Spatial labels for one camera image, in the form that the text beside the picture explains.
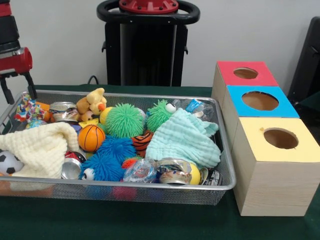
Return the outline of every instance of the toy eye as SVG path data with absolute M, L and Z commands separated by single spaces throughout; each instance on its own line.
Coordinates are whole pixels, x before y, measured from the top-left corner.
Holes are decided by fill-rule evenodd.
M 87 168 L 83 172 L 82 180 L 93 180 L 95 178 L 95 173 L 92 168 Z
M 174 114 L 177 111 L 177 108 L 171 103 L 168 103 L 167 105 L 165 105 L 165 110 L 167 110 L 171 114 Z

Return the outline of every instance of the table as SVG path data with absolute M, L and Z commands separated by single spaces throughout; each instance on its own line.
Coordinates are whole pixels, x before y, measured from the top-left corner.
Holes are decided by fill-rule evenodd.
M 61 86 L 37 89 L 176 96 L 211 95 L 210 87 Z M 217 206 L 0 197 L 1 239 L 320 239 L 320 188 L 305 217 L 241 217 L 232 191 Z

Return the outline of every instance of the yellow plush duck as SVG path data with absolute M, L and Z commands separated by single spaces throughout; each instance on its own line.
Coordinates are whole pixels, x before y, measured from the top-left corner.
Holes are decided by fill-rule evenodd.
M 104 93 L 105 90 L 101 87 L 90 92 L 86 96 L 86 100 L 89 103 L 89 109 L 94 115 L 100 115 L 100 113 L 106 109 L 107 100 L 104 97 Z

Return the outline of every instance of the box with circular hole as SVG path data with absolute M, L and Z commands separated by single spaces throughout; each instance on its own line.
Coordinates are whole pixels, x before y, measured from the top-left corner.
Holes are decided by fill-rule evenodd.
M 242 216 L 304 216 L 320 183 L 320 147 L 299 118 L 240 117 L 231 151 Z
M 232 149 L 239 117 L 299 118 L 278 86 L 227 86 L 222 107 Z
M 278 86 L 263 61 L 218 61 L 211 97 L 223 107 L 227 86 Z

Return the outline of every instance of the white wall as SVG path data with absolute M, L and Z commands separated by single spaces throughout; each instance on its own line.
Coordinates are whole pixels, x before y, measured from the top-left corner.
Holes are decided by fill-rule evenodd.
M 33 56 L 31 75 L 38 85 L 79 85 L 90 75 L 106 80 L 101 53 L 104 23 L 96 16 L 102 0 L 11 0 L 22 46 Z M 183 86 L 212 86 L 217 60 L 265 61 L 288 91 L 319 0 L 189 0 L 201 10 L 190 25 Z M 26 89 L 22 77 L 8 85 Z M 0 93 L 0 111 L 6 104 Z

